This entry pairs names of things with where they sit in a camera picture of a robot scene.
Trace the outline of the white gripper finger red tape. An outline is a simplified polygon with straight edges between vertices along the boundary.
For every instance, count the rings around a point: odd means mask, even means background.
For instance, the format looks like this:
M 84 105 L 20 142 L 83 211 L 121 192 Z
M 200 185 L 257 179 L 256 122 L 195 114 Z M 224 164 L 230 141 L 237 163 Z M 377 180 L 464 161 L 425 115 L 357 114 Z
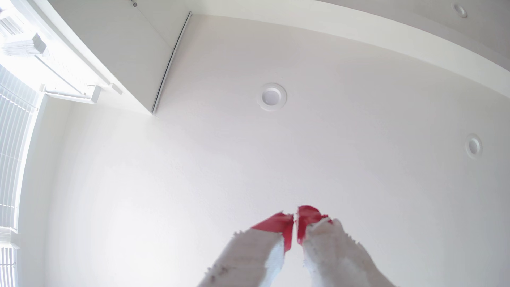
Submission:
M 394 286 L 337 218 L 312 206 L 298 207 L 297 241 L 312 286 Z
M 198 286 L 271 286 L 292 245 L 294 215 L 283 212 L 234 234 Z

